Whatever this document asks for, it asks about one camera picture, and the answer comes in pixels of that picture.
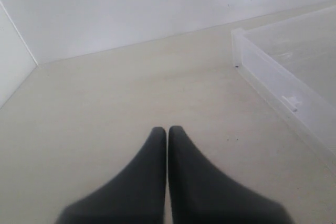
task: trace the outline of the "transparent box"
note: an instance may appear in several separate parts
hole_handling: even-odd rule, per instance
[[[232,41],[234,66],[336,173],[336,7]]]

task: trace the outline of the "floor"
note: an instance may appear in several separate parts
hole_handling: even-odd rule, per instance
[[[328,5],[38,67],[0,110],[0,223],[54,223],[159,125],[184,126],[215,165],[283,203],[296,223],[336,223],[336,177],[238,74],[230,44],[236,27]]]

